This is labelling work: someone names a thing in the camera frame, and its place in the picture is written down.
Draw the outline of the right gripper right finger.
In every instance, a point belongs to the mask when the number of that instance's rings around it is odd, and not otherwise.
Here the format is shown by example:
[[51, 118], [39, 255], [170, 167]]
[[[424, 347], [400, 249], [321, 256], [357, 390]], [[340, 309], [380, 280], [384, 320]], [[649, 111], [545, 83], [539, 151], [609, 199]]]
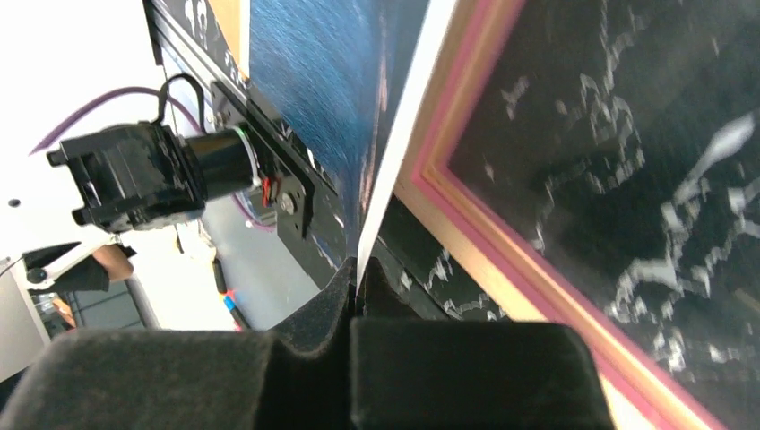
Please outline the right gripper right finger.
[[592, 353], [553, 322], [426, 320], [368, 261], [350, 325], [356, 429], [610, 429]]

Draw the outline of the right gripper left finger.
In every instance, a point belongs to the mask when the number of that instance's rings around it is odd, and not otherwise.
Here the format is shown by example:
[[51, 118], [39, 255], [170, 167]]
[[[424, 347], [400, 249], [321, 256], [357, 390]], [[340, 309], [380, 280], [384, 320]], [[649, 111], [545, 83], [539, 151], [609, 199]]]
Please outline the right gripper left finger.
[[75, 331], [22, 377], [4, 429], [345, 429], [354, 259], [298, 314], [324, 329]]

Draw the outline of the pink wooden picture frame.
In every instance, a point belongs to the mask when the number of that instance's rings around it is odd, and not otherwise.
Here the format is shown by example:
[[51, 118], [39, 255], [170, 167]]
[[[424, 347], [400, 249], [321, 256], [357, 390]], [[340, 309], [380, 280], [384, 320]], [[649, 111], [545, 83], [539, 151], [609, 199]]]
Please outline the pink wooden picture frame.
[[620, 429], [719, 429], [707, 410], [635, 344], [502, 212], [539, 199], [535, 136], [507, 140], [478, 125], [492, 77], [512, 65], [522, 1], [457, 1], [423, 92], [396, 196], [517, 322], [562, 323], [587, 343]]

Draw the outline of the landscape photo print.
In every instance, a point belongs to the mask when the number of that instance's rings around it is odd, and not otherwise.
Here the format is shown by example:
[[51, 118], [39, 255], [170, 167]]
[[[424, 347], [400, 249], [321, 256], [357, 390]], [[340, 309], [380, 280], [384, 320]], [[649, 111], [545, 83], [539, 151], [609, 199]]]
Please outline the landscape photo print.
[[249, 71], [338, 188], [368, 261], [449, 30], [453, 1], [254, 1]]

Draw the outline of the brown cardboard backing board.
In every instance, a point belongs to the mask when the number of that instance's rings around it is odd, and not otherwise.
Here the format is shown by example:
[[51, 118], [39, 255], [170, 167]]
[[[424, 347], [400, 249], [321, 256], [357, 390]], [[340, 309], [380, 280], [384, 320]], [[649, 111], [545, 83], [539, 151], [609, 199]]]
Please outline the brown cardboard backing board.
[[212, 11], [241, 77], [249, 77], [250, 0], [210, 0]]

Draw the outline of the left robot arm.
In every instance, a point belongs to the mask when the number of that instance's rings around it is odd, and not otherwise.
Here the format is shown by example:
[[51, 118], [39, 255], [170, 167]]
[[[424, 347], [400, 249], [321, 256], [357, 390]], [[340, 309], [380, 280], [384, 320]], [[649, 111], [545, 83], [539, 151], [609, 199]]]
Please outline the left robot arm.
[[76, 223], [112, 234], [196, 219], [208, 201], [258, 178], [252, 145], [238, 129], [183, 138], [164, 125], [115, 125], [65, 140], [47, 159], [72, 174], [83, 199]]

